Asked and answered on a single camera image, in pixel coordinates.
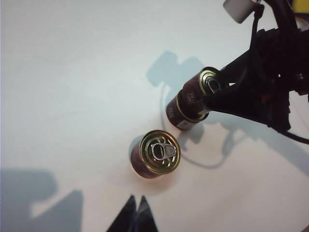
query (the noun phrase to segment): gold can lid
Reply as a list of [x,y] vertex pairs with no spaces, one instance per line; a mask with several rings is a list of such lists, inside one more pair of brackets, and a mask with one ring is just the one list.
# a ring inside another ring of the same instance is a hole
[[219,71],[206,67],[199,74],[199,86],[203,94],[212,94],[228,86],[227,80],[217,75]]
[[171,134],[153,130],[140,142],[140,158],[152,172],[167,174],[179,164],[180,147]]

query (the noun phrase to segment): white object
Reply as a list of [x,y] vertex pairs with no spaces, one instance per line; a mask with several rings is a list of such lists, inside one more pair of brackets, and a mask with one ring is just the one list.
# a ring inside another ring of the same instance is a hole
[[223,7],[236,22],[242,23],[260,2],[260,0],[225,0]]

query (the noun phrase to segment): can rim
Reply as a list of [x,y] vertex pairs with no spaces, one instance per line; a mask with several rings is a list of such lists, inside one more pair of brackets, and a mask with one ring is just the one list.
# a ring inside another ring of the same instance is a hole
[[[144,151],[142,150],[142,145],[144,144],[144,141],[151,135],[151,134],[154,134],[154,133],[161,133],[161,134],[164,134],[165,136],[167,136],[168,138],[170,138],[175,147],[176,147],[176,150],[177,150],[177,154],[175,155],[176,156],[176,161],[175,163],[173,164],[173,167],[169,170],[162,170],[162,168],[158,168],[158,167],[154,167],[154,166],[151,166],[144,158],[143,156],[143,153]],[[166,132],[166,131],[163,131],[163,130],[152,130],[150,132],[148,132],[147,134],[144,135],[144,137],[141,139],[140,141],[140,159],[141,161],[144,163],[144,165],[152,172],[156,173],[156,174],[168,174],[172,171],[174,171],[177,166],[179,165],[179,162],[180,162],[180,159],[181,159],[181,150],[180,150],[180,146],[177,142],[177,140],[175,139],[174,136],[172,136],[170,133]]]
[[179,93],[177,94],[177,97],[176,97],[176,105],[177,105],[177,109],[179,110],[179,112],[182,114],[182,116],[188,120],[189,122],[191,123],[199,123],[201,121],[203,121],[204,119],[207,118],[208,114],[204,114],[204,115],[200,115],[199,117],[197,117],[196,119],[195,118],[189,118],[187,117],[183,111],[181,110],[180,106],[179,106],[179,102],[178,102],[178,97],[179,95],[181,94],[182,90],[179,91]]

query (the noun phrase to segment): brown can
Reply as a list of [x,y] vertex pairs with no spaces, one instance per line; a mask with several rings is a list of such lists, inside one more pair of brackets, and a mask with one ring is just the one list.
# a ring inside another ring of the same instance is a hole
[[145,178],[155,178],[175,170],[180,161],[180,147],[169,133],[153,130],[132,149],[131,164]]
[[187,111],[204,115],[210,110],[202,109],[197,101],[204,95],[213,94],[229,86],[227,80],[217,75],[219,71],[213,67],[203,68],[183,86],[182,97]]
[[207,118],[208,114],[199,115],[187,110],[182,98],[182,90],[174,97],[166,108],[166,115],[175,127],[181,130],[188,130],[196,123]]

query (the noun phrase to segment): pull tab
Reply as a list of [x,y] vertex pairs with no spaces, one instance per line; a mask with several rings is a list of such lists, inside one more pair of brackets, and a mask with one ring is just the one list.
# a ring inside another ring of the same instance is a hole
[[[162,158],[158,158],[155,155],[155,146],[160,146],[163,148],[163,157]],[[162,144],[162,143],[156,143],[156,144],[151,144],[151,151],[153,153],[153,157],[156,160],[165,160],[167,158],[173,157],[177,154],[177,150],[176,147],[171,145],[171,144]]]
[[210,78],[207,81],[207,84],[208,84],[209,88],[211,89],[212,93],[216,93],[216,92],[221,90],[221,86],[215,78]]

